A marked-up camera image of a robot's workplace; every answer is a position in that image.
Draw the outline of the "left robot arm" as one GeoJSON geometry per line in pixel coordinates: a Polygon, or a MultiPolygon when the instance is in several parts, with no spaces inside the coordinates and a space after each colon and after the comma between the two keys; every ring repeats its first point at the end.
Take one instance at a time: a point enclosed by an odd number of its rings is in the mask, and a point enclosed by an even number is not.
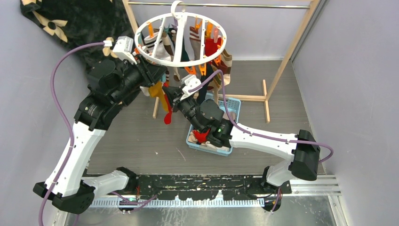
{"type": "Polygon", "coordinates": [[[109,59],[96,63],[87,75],[90,93],[74,116],[73,137],[49,178],[35,184],[34,193],[47,197],[57,209],[73,214],[83,213],[94,199],[111,192],[134,193],[137,176],[125,167],[92,179],[83,179],[83,174],[116,115],[134,101],[143,87],[160,82],[166,71],[165,66],[146,60],[135,65],[109,59]]]}

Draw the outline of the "white round clip hanger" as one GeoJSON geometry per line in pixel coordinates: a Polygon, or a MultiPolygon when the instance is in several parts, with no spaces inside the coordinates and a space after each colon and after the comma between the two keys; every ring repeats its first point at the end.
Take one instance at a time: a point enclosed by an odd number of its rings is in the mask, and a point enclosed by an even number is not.
{"type": "Polygon", "coordinates": [[[211,61],[216,61],[219,62],[221,60],[221,54],[223,50],[225,49],[226,42],[227,42],[227,34],[224,28],[215,20],[196,13],[190,13],[185,11],[185,6],[178,5],[178,3],[183,3],[183,1],[180,0],[175,0],[172,3],[172,6],[170,8],[170,13],[162,14],[159,16],[155,16],[146,22],[144,22],[140,27],[135,32],[134,36],[134,41],[137,46],[138,52],[143,55],[146,59],[160,64],[164,66],[170,66],[170,67],[188,67],[188,66],[195,66],[199,64],[204,64],[207,63],[209,64],[211,61]],[[159,34],[157,38],[157,42],[162,37],[162,32],[165,28],[166,20],[168,18],[173,18],[177,21],[177,33],[176,33],[176,40],[175,40],[175,49],[174,49],[174,57],[172,61],[167,61],[167,60],[161,60],[155,57],[155,54],[149,54],[146,53],[144,50],[144,41],[141,43],[139,42],[139,38],[141,37],[142,30],[147,28],[149,25],[151,25],[154,22],[160,21],[160,28],[159,28],[159,34]],[[199,31],[200,31],[200,57],[198,60],[194,61],[187,61],[187,62],[182,62],[181,61],[181,54],[183,50],[183,41],[184,41],[184,32],[187,24],[188,18],[194,18],[194,19],[200,19],[201,23],[199,26],[199,31]],[[206,37],[205,35],[210,35],[213,33],[215,35],[215,42],[217,42],[218,36],[222,37],[222,42],[221,46],[218,46],[218,50],[212,54],[211,56],[206,56],[205,55],[205,39],[208,39],[209,37],[206,37]]]}

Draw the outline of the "mustard yellow sock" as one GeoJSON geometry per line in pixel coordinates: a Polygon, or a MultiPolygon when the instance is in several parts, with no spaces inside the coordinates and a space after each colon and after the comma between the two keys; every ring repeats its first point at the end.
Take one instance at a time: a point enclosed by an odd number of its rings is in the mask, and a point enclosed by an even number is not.
{"type": "Polygon", "coordinates": [[[163,83],[161,81],[157,82],[155,85],[151,86],[148,88],[148,92],[150,97],[158,97],[159,99],[164,97],[164,92],[163,92],[163,83]]]}

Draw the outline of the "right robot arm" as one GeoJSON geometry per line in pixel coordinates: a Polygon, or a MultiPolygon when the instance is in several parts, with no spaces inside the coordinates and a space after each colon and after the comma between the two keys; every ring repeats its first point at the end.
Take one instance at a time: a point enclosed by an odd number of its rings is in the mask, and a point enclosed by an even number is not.
{"type": "Polygon", "coordinates": [[[205,140],[215,147],[246,148],[278,156],[283,162],[266,167],[261,187],[266,193],[294,178],[315,181],[318,175],[319,145],[310,132],[278,134],[246,127],[225,119],[223,111],[213,100],[198,104],[185,97],[181,87],[163,87],[173,112],[180,111],[193,129],[204,134],[205,140]]]}

